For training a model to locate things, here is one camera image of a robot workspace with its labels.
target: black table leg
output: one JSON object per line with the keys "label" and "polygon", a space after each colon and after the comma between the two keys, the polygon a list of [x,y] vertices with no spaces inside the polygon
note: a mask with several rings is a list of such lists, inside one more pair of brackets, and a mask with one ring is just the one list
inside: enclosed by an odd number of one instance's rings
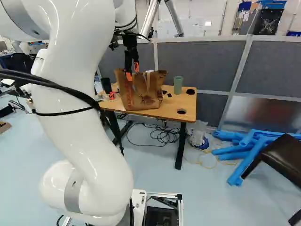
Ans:
{"label": "black table leg", "polygon": [[121,151],[122,155],[124,156],[123,146],[122,146],[122,143],[121,143],[121,133],[120,133],[120,128],[119,128],[119,125],[118,125],[118,122],[117,122],[116,115],[112,111],[106,111],[106,115],[107,115],[107,117],[110,121],[110,129],[112,130],[115,138],[117,139],[117,141],[119,143],[120,151]]}
{"label": "black table leg", "polygon": [[178,147],[177,158],[175,160],[175,165],[174,165],[174,167],[177,170],[181,170],[181,167],[182,167],[185,142],[186,142],[186,123],[181,122],[179,147]]}
{"label": "black table leg", "polygon": [[[126,125],[122,128],[122,130],[120,132],[121,138],[123,138],[123,136],[125,135],[125,133],[128,131],[128,129],[130,128],[130,126],[132,124],[133,124],[133,121],[127,121]],[[114,145],[117,145],[118,144],[118,139],[114,138],[112,140],[112,142],[113,142]]]}

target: brown paper bag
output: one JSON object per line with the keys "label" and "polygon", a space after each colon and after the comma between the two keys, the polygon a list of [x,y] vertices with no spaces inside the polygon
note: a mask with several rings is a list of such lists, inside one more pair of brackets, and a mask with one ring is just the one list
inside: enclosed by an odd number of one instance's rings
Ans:
{"label": "brown paper bag", "polygon": [[129,81],[122,69],[115,70],[119,83],[120,95],[127,111],[159,108],[163,100],[161,86],[167,71],[132,74]]}

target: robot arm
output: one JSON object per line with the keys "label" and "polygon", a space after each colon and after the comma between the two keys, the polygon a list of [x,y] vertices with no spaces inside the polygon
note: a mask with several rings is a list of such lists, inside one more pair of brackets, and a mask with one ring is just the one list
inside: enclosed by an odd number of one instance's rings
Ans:
{"label": "robot arm", "polygon": [[[3,36],[19,41],[49,39],[35,74],[91,97],[96,67],[111,41],[115,21],[128,29],[135,23],[132,21],[136,15],[134,0],[0,3]],[[73,96],[37,85],[33,85],[32,98],[40,113],[88,107]],[[133,176],[120,151],[106,136],[98,113],[92,109],[38,118],[50,140],[66,157],[45,173],[40,183],[44,200],[69,217],[95,226],[116,225],[131,197]]]}

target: wall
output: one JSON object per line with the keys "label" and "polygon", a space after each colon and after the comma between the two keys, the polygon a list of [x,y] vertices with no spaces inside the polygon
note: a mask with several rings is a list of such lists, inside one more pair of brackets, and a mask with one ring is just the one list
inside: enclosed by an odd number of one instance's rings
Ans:
{"label": "wall", "polygon": [[[139,30],[144,22],[147,11],[148,0],[136,0],[136,11],[138,16]],[[173,0],[176,6],[179,18],[184,27],[185,36],[216,36],[219,33],[222,15],[226,0]],[[230,35],[234,16],[238,8],[239,0],[228,0],[226,8],[226,17],[224,19],[223,34]],[[161,2],[156,15],[153,26],[155,29],[160,29],[160,23],[164,21],[172,21],[169,11],[164,3]],[[211,21],[211,26],[204,26],[206,21]]]}
{"label": "wall", "polygon": [[287,1],[276,35],[286,35],[286,32],[289,29],[293,15],[295,13],[297,15],[293,20],[290,30],[291,31],[301,31],[301,7],[300,7],[299,3],[300,3],[300,0],[288,0]]}

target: floor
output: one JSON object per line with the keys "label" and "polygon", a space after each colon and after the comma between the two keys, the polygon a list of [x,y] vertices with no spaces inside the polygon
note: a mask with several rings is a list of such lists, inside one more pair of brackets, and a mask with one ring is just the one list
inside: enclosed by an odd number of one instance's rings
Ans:
{"label": "floor", "polygon": [[[0,108],[10,99],[15,97],[0,98]],[[18,111],[1,120],[11,123],[12,128],[0,135],[0,223],[54,226],[59,213],[42,201],[38,183],[47,168],[64,157],[44,134],[35,115]],[[136,144],[159,145],[150,138],[151,131],[136,125],[128,136]],[[231,187],[226,179],[236,166],[218,163],[206,169],[183,160],[178,171],[174,169],[177,144],[141,148],[124,138],[123,145],[135,188],[183,194],[186,226],[288,226],[287,220],[301,208],[300,189],[264,163],[241,187]],[[196,161],[199,153],[186,144],[187,160]],[[214,164],[210,155],[201,158],[207,166]]]}

